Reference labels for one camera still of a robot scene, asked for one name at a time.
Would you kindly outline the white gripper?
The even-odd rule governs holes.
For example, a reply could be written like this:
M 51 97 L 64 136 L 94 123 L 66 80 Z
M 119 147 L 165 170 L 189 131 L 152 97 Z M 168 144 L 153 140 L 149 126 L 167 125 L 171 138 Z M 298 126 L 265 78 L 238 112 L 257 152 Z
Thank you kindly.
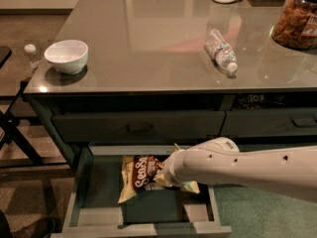
M 182 186 L 182 180 L 176 175 L 176 170 L 182 168 L 184 150 L 174 151 L 165 161 L 163 174 L 156 174 L 154 181 L 162 186 L 168 182 L 171 186 Z

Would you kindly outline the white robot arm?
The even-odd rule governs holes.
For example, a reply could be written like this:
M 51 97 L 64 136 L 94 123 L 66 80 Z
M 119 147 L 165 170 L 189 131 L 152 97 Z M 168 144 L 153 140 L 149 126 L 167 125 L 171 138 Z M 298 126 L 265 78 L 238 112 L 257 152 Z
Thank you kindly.
M 225 137 L 174 151 L 158 171 L 163 186 L 238 184 L 307 201 L 317 200 L 317 147 L 242 152 Z

